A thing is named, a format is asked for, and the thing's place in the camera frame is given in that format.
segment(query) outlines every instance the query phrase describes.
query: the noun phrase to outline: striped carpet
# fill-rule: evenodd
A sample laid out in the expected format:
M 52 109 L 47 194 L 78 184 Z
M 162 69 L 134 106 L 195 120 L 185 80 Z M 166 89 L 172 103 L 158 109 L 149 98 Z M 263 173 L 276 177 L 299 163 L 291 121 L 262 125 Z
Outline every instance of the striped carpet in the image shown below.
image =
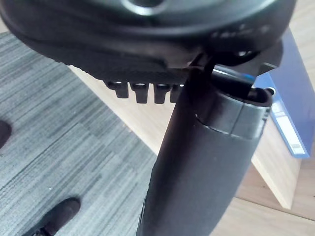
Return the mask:
M 0 235 L 21 236 L 61 200 L 59 236 L 134 236 L 156 156 L 66 66 L 0 34 Z

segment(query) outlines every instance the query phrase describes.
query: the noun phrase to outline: black plastic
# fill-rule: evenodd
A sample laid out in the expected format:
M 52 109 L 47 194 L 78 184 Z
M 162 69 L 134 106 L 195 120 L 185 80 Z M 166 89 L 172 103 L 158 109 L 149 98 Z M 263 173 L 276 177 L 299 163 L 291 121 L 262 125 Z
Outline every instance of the black plastic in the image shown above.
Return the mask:
M 136 94 L 137 103 L 145 104 L 148 102 L 149 84 L 131 83 L 130 86 Z
M 208 236 L 251 163 L 271 95 L 253 89 L 248 97 L 234 97 L 199 77 L 192 76 L 175 106 L 137 236 Z M 195 93 L 200 86 L 203 92 Z M 205 96 L 212 102 L 203 103 L 202 112 L 198 102 Z

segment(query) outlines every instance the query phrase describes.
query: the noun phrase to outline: person's foot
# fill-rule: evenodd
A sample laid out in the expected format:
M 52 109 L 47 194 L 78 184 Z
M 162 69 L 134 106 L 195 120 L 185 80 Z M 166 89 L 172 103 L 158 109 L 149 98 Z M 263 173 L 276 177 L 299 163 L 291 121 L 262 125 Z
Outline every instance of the person's foot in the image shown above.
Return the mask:
M 54 236 L 79 211 L 80 200 L 69 198 L 44 215 L 41 221 L 23 236 Z
M 9 137 L 11 136 L 12 128 L 11 126 L 0 120 L 0 149 L 4 146 L 6 141 L 8 141 Z

